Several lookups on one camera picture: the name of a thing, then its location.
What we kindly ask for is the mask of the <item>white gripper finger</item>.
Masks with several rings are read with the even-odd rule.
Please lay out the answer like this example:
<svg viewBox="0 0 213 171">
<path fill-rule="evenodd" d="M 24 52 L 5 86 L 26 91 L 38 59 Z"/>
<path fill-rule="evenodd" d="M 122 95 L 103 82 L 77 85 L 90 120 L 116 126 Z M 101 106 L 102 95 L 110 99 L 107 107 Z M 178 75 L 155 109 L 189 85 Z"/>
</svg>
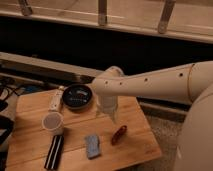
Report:
<svg viewBox="0 0 213 171">
<path fill-rule="evenodd" d="M 96 117 L 98 117 L 102 112 L 101 112 L 101 107 L 100 107 L 100 105 L 96 105 L 96 107 L 97 107 L 97 110 L 96 110 Z"/>
<path fill-rule="evenodd" d="M 117 123 L 117 111 L 113 111 L 113 113 L 111 114 L 111 120 L 113 121 L 113 123 Z"/>
</svg>

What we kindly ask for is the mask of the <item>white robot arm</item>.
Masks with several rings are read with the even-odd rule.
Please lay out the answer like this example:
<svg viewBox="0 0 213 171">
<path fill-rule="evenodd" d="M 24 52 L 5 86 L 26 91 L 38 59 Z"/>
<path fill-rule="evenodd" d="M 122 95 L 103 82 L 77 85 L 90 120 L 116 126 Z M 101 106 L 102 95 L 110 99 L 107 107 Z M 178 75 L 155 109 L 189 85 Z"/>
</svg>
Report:
<svg viewBox="0 0 213 171">
<path fill-rule="evenodd" d="M 213 61 L 126 76 L 112 66 L 92 81 L 97 109 L 115 117 L 120 96 L 188 104 L 173 171 L 213 171 Z"/>
</svg>

